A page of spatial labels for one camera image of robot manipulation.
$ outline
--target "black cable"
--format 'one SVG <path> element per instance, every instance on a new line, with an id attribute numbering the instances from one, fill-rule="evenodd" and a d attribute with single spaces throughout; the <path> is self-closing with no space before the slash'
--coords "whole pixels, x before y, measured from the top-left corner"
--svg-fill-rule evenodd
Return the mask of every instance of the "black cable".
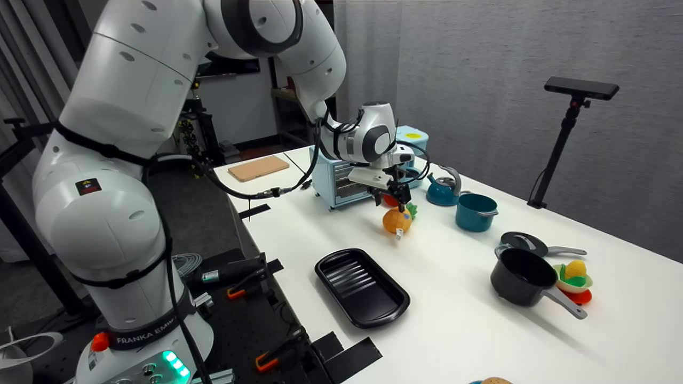
<path id="1" fill-rule="evenodd" d="M 310 175 L 313 173 L 316 169 L 316 161 L 317 161 L 317 152 L 320 152 L 320 138 L 316 141 L 313 144 L 313 158 L 312 158 L 312 163 L 308 166 L 308 170 L 298 176 L 298 180 L 291 187 L 271 187 L 271 189 L 265 189 L 265 192 L 255 192 L 255 193 L 244 193 L 238 189 L 232 189 L 228 185 L 224 185 L 215 173 L 212 169 L 202 169 L 202 175 L 221 192 L 230 193 L 230 196 L 236 196 L 236 199 L 246 199 L 246 201 L 261 201 L 261 199 L 272 199 L 272 196 L 281 196 L 281 193 L 288 193 L 292 189 L 298 189 L 308 178 Z"/>
<path id="2" fill-rule="evenodd" d="M 536 176 L 536 180 L 533 180 L 533 185 L 532 185 L 532 192 L 529 192 L 529 199 L 526 199 L 526 201 L 532 201 L 532 196 L 536 193 L 536 187 L 537 187 L 537 180 L 539 180 L 542 175 L 547 175 L 547 169 L 542 169 L 542 170 L 537 173 L 537 176 Z"/>
<path id="3" fill-rule="evenodd" d="M 170 264 L 170 256 L 166 257 L 166 275 L 168 275 L 168 289 L 170 289 L 170 305 L 173 305 L 173 314 L 174 314 L 174 320 L 180 321 L 180 330 L 184 332 L 185 337 L 185 344 L 189 348 L 189 353 L 191 353 L 191 361 L 193 361 L 193 367 L 197 367 L 197 372 L 200 377 L 202 384 L 212 384 L 208 380 L 208 372 L 204 371 L 204 363 L 199 353 L 199 348 L 197 348 L 197 342 L 193 337 L 189 335 L 188 326 L 185 326 L 185 320 L 180 316 L 180 308 L 176 308 L 176 302 L 174 302 L 174 282 L 173 282 L 173 264 Z"/>
<path id="4" fill-rule="evenodd" d="M 409 143 L 409 141 L 396 141 L 398 144 L 407 144 L 407 147 L 412 147 L 412 150 L 418 150 L 422 155 L 425 155 L 425 166 L 422 166 L 422 170 L 416 175 L 416 176 L 412 176 L 407 184 L 412 184 L 412 180 L 416 180 L 416 178 L 425 178 L 427 175 L 429 175 L 429 169 L 430 169 L 430 158 L 429 158 L 429 153 L 422 150 L 422 147 L 418 147 L 416 143 Z"/>

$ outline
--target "black pot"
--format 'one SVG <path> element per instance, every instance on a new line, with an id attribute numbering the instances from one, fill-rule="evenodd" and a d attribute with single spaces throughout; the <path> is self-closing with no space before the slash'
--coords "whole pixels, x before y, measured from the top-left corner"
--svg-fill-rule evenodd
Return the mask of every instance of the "black pot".
<path id="1" fill-rule="evenodd" d="M 491 273 L 494 291 L 521 306 L 533 306 L 542 297 L 552 298 L 577 317 L 586 314 L 572 302 L 557 286 L 555 268 L 526 249 L 503 249 L 496 256 L 496 264 Z"/>

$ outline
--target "black tray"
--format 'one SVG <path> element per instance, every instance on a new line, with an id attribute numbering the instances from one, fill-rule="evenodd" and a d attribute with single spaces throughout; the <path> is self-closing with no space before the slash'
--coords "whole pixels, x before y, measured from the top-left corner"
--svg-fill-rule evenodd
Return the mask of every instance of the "black tray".
<path id="1" fill-rule="evenodd" d="M 409 305 L 407 291 L 362 249 L 349 247 L 316 264 L 353 326 L 372 329 L 396 320 Z"/>

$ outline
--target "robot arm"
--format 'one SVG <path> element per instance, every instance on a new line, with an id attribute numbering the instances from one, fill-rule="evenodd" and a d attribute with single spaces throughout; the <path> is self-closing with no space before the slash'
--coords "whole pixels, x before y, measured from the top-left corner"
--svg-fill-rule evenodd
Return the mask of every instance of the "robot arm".
<path id="1" fill-rule="evenodd" d="M 204 0 L 212 36 L 220 56 L 272 56 L 292 78 L 298 104 L 320 124 L 320 147 L 328 158 L 351 161 L 349 180 L 390 189 L 404 202 L 407 187 L 396 180 L 396 163 L 412 158 L 394 144 L 390 104 L 365 104 L 357 121 L 339 124 L 327 106 L 346 77 L 346 57 L 334 32 L 313 0 Z"/>

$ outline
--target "wooden cutting board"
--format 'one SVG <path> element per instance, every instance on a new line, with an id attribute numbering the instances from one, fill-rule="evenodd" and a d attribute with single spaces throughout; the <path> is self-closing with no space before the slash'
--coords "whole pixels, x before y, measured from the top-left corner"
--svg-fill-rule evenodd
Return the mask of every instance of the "wooden cutting board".
<path id="1" fill-rule="evenodd" d="M 250 178 L 257 178 L 257 176 L 278 173 L 288 166 L 291 166 L 288 161 L 284 161 L 276 155 L 266 155 L 266 158 L 261 158 L 261 159 L 253 159 L 247 163 L 232 166 L 232 169 L 228 169 L 228 173 L 238 180 L 250 180 Z"/>

